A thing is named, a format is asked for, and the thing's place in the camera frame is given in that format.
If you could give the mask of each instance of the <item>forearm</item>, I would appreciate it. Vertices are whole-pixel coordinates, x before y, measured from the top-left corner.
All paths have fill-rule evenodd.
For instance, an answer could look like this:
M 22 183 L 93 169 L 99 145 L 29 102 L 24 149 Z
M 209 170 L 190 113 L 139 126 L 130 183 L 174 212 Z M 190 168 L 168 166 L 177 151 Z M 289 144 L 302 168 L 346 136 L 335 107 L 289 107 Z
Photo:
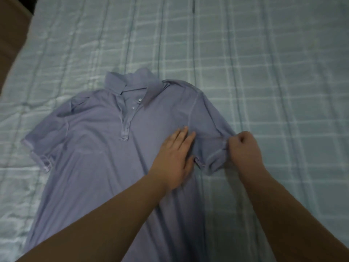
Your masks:
M 165 194 L 161 180 L 147 175 L 18 261 L 121 261 Z
M 278 261 L 349 261 L 349 250 L 264 167 L 240 179 Z

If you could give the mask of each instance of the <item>bedsheet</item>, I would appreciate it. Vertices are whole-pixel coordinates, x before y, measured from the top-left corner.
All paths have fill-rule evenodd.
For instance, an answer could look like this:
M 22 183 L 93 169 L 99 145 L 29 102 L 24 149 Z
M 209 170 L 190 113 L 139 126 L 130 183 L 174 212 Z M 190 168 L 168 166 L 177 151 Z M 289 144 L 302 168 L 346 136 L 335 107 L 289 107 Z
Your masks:
M 252 131 L 270 173 L 349 246 L 348 23 L 348 0 L 39 0 L 0 100 L 0 261 L 21 255 L 48 178 L 20 140 L 107 71 L 141 67 Z M 236 173 L 202 186 L 212 261 L 273 261 Z

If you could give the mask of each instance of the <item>lavender polo shirt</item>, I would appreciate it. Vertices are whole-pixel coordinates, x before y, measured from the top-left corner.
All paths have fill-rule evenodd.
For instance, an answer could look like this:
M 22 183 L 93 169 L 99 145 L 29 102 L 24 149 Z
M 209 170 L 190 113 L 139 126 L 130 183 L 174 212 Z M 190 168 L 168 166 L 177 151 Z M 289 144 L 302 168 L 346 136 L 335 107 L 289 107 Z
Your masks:
M 196 132 L 191 154 L 204 172 L 226 160 L 229 124 L 202 91 L 160 81 L 148 69 L 108 73 L 105 88 L 73 97 L 24 139 L 50 177 L 24 251 L 75 222 L 146 175 L 164 139 Z M 193 175 L 166 195 L 123 261 L 206 261 L 204 215 Z

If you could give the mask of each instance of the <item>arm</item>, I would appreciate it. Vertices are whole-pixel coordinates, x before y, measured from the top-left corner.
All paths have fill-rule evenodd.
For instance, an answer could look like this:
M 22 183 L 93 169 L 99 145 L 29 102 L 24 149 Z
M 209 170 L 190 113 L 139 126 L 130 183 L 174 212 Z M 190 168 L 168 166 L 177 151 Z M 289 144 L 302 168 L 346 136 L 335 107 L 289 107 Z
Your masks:
M 121 261 L 150 213 L 193 169 L 185 159 L 195 133 L 187 128 L 169 136 L 148 175 L 48 238 L 17 262 Z
M 268 173 L 251 133 L 231 137 L 229 150 L 277 261 L 349 261 L 349 249 Z

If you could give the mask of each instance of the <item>wooden furniture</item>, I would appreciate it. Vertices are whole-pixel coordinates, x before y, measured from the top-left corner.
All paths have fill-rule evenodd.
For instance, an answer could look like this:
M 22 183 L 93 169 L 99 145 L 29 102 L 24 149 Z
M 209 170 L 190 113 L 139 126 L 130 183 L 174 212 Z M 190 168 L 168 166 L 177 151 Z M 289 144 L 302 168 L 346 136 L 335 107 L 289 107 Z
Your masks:
M 0 91 L 27 38 L 31 17 L 18 0 L 0 0 Z

